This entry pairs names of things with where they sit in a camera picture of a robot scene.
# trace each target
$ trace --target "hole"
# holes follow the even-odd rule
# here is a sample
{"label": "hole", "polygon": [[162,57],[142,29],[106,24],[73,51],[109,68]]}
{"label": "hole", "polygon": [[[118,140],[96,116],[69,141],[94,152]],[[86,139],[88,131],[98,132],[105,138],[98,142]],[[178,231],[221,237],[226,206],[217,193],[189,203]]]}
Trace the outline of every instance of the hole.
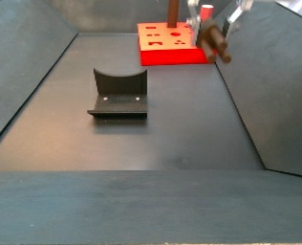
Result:
{"label": "hole", "polygon": [[202,4],[201,7],[205,9],[213,9],[213,5],[208,5],[208,4]]}
{"label": "hole", "polygon": [[180,33],[170,33],[170,35],[173,35],[173,36],[178,36],[178,35],[180,35]]}
{"label": "hole", "polygon": [[158,44],[158,45],[162,45],[162,42],[148,42],[148,45],[153,45],[153,44]]}

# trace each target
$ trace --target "black holder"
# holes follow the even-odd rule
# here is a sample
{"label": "black holder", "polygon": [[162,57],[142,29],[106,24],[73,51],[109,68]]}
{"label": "black holder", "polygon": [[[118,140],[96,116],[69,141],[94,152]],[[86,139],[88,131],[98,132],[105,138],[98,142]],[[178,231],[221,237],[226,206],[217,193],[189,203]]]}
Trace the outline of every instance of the black holder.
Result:
{"label": "black holder", "polygon": [[112,76],[93,69],[98,96],[93,117],[146,117],[146,70],[128,76]]}

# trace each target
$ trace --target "gray floor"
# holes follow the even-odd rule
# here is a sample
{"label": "gray floor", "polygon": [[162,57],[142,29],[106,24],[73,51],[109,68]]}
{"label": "gray floor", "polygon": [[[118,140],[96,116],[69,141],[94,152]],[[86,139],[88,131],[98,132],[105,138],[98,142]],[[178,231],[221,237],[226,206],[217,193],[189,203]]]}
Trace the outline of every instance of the gray floor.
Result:
{"label": "gray floor", "polygon": [[0,172],[0,244],[302,243],[302,178],[256,170]]}
{"label": "gray floor", "polygon": [[0,139],[0,170],[262,169],[214,65],[148,67],[148,119],[94,121],[92,69],[136,73],[134,34],[81,34]]}
{"label": "gray floor", "polygon": [[216,67],[148,68],[145,122],[85,113],[93,67],[138,70],[136,36],[81,35],[0,138],[0,244],[302,243],[302,178],[262,170]]}

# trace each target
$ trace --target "red block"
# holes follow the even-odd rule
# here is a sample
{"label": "red block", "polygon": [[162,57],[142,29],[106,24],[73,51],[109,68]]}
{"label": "red block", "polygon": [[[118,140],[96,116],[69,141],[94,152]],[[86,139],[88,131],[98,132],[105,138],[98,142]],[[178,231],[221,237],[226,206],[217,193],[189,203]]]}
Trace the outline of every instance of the red block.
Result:
{"label": "red block", "polygon": [[176,28],[166,23],[137,24],[138,55],[141,65],[208,63],[200,48],[190,45],[190,28],[178,22]]}

